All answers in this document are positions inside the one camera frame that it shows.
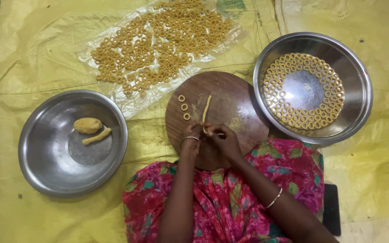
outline floral fabric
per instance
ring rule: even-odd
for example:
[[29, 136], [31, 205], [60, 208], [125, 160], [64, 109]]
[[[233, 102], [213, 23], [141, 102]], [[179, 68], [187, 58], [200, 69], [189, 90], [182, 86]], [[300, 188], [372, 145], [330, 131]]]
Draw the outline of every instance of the floral fabric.
[[[324, 180], [319, 152], [301, 141], [270, 138], [246, 160], [322, 219]], [[176, 166], [152, 163], [139, 170], [125, 187], [129, 242], [155, 241]], [[196, 170], [193, 195], [193, 242], [289, 242], [233, 169]]]

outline bowl rim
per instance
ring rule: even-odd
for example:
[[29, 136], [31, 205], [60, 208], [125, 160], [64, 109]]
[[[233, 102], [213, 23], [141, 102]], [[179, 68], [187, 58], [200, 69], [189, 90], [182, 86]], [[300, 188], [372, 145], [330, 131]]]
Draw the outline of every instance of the bowl rim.
[[[358, 121], [358, 123], [356, 125], [354, 125], [354, 127], [352, 129], [346, 131], [346, 129], [349, 128], [349, 127], [347, 127], [345, 130], [343, 130], [343, 131], [346, 131], [345, 134], [340, 135], [343, 132], [342, 131], [342, 132], [338, 133], [337, 135], [334, 135], [333, 137], [319, 137], [319, 138], [300, 135], [296, 132], [293, 132], [289, 129], [286, 129], [282, 124], [280, 124], [276, 119], [274, 119], [274, 117], [268, 112], [267, 108], [263, 104], [261, 94], [260, 94], [260, 91], [258, 88], [258, 86], [259, 86], [258, 73], [259, 73], [261, 65], [263, 63], [263, 59], [264, 59], [266, 53], [268, 51], [270, 51], [278, 42], [284, 41], [284, 40], [289, 39], [289, 38], [294, 38], [294, 37], [302, 37], [302, 38], [304, 38], [304, 37], [310, 38], [311, 37], [311, 38], [316, 38], [318, 40], [323, 40], [324, 42], [329, 43], [329, 44], [333, 43], [332, 46], [337, 45], [335, 48], [337, 48], [337, 49], [341, 48], [340, 51], [347, 52], [349, 54], [349, 56], [351, 56], [355, 60], [354, 65], [359, 66], [359, 68], [361, 70], [363, 70], [363, 72], [360, 73], [360, 76], [361, 76], [360, 80], [362, 80], [362, 82], [364, 83], [364, 85], [366, 87], [367, 95], [366, 95], [365, 103], [363, 104], [363, 109], [360, 113], [360, 117], [362, 116], [362, 119], [360, 119]], [[370, 116], [370, 112], [371, 112], [372, 105], [373, 105], [372, 83], [370, 80], [370, 76], [367, 72], [367, 69], [365, 68], [365, 66], [363, 65], [361, 60], [355, 55], [355, 53], [353, 51], [351, 51], [347, 46], [345, 46], [340, 41], [338, 41], [332, 37], [329, 37], [329, 36], [326, 36], [323, 34], [319, 34], [319, 33], [314, 33], [314, 32], [290, 33], [290, 34], [287, 34], [284, 36], [280, 36], [279, 38], [277, 38], [277, 39], [273, 40], [271, 43], [269, 43], [263, 49], [263, 51], [259, 55], [258, 60], [256, 62], [255, 69], [253, 71], [253, 88], [255, 89], [256, 100], [257, 100], [259, 106], [261, 107], [262, 112], [264, 113], [264, 115], [268, 118], [268, 120], [275, 127], [277, 127], [280, 131], [284, 132], [285, 134], [287, 134], [295, 139], [298, 139], [298, 140], [301, 140], [303, 142], [307, 142], [310, 144], [324, 144], [324, 145], [333, 144], [333, 143], [337, 143], [337, 142], [343, 141], [343, 140], [351, 137], [357, 131], [359, 131], [359, 129], [361, 127], [363, 127], [363, 125], [366, 123], [367, 119]]]
[[[103, 103], [108, 106], [111, 111], [115, 114], [116, 118], [118, 119], [119, 126], [121, 128], [121, 136], [123, 139], [123, 144], [120, 146], [120, 150], [117, 152], [116, 159], [112, 163], [111, 167], [95, 182], [79, 187], [76, 189], [62, 189], [60, 191], [55, 191], [52, 188], [44, 185], [39, 179], [37, 179], [34, 175], [34, 173], [30, 170], [28, 164], [28, 160], [26, 158], [26, 155], [24, 154], [26, 152], [25, 149], [25, 142], [27, 137], [30, 135], [33, 125], [37, 119], [41, 117], [41, 113], [46, 108], [46, 106], [58, 99], [61, 99], [62, 97], [65, 97], [67, 95], [72, 94], [90, 94], [93, 96], [96, 96], [100, 98]], [[80, 196], [84, 196], [95, 189], [99, 188], [101, 185], [103, 185], [105, 182], [107, 182], [117, 171], [119, 166], [121, 165], [121, 162], [125, 156], [125, 152], [127, 150], [127, 143], [128, 143], [128, 130], [127, 130], [127, 123], [125, 121], [124, 115], [121, 111], [121, 109], [107, 96], [96, 92], [92, 90], [70, 90], [65, 91], [62, 93], [59, 93], [49, 99], [47, 99], [45, 102], [41, 103], [29, 116], [29, 118], [26, 120], [22, 132], [19, 137], [19, 144], [18, 144], [18, 158], [19, 158], [19, 165], [20, 169], [22, 171], [22, 174], [26, 181], [37, 191], [40, 193], [54, 197], [54, 198], [76, 198]]]

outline wooden cutting board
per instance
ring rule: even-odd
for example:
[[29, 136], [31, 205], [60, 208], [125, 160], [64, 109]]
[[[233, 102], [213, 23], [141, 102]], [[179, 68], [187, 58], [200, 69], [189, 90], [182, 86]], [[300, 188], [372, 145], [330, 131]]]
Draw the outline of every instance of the wooden cutting board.
[[[185, 96], [184, 102], [178, 101], [180, 95]], [[258, 107], [253, 86], [233, 74], [205, 72], [184, 81], [176, 89], [166, 108], [166, 131], [178, 154], [181, 151], [179, 143], [183, 138], [181, 131], [191, 121], [202, 120], [209, 95], [212, 97], [205, 122], [213, 125], [223, 123], [234, 130], [243, 154], [249, 153], [267, 138], [269, 122]], [[186, 111], [181, 110], [182, 104], [188, 105]], [[190, 121], [183, 119], [184, 113], [190, 114]], [[214, 171], [230, 166], [210, 140], [203, 136], [201, 141], [197, 168]]]

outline bracelet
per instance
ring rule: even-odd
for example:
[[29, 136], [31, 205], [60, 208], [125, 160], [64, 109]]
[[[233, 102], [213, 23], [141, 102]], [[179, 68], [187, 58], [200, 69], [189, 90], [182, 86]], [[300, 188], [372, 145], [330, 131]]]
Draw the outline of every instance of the bracelet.
[[280, 192], [278, 193], [277, 197], [274, 199], [274, 201], [272, 201], [272, 202], [268, 205], [268, 207], [267, 207], [266, 209], [268, 209], [269, 207], [271, 207], [271, 206], [274, 204], [274, 202], [277, 201], [277, 199], [280, 197], [282, 191], [283, 191], [283, 188], [280, 187]]
[[182, 142], [183, 142], [185, 139], [187, 139], [187, 138], [194, 138], [194, 139], [196, 139], [197, 141], [199, 141], [199, 139], [198, 139], [197, 137], [185, 137], [185, 138], [183, 138], [183, 139], [181, 140], [181, 142], [179, 143], [179, 148], [181, 148]]

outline steel bowl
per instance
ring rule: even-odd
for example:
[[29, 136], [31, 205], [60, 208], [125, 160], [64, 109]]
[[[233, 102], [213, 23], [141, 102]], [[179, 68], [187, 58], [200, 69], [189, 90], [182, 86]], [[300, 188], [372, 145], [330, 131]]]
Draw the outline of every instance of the steel bowl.
[[[338, 118], [321, 129], [299, 130], [288, 126], [271, 112], [263, 91], [263, 79], [270, 64], [280, 56], [299, 52], [325, 60], [342, 80], [345, 102]], [[373, 102], [369, 74], [357, 56], [341, 42], [312, 32], [292, 33], [275, 39], [260, 54], [253, 74], [256, 99], [262, 112], [285, 134], [311, 144], [332, 144], [349, 138], [366, 122]], [[284, 80], [286, 101], [295, 108], [314, 109], [322, 103], [324, 92], [314, 75], [301, 70]]]
[[[103, 123], [96, 134], [73, 129], [77, 119]], [[101, 141], [83, 145], [110, 127]], [[19, 139], [19, 163], [28, 183], [57, 198], [83, 196], [109, 180], [127, 148], [127, 125], [121, 110], [108, 97], [90, 90], [58, 94], [41, 104], [26, 121]]]

